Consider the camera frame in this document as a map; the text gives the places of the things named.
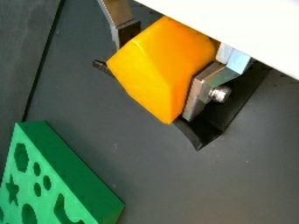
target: yellow block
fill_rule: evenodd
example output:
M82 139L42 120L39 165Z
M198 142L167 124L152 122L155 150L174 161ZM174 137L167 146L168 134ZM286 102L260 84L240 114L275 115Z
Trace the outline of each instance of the yellow block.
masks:
M183 112L192 76L214 60L211 39L168 17L159 19L107 62L126 91L163 123Z

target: bolt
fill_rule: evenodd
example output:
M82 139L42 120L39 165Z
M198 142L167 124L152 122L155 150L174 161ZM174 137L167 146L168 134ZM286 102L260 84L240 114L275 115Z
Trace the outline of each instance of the bolt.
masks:
M210 91L210 97L215 102L223 103L230 97L231 89L227 86L215 87Z

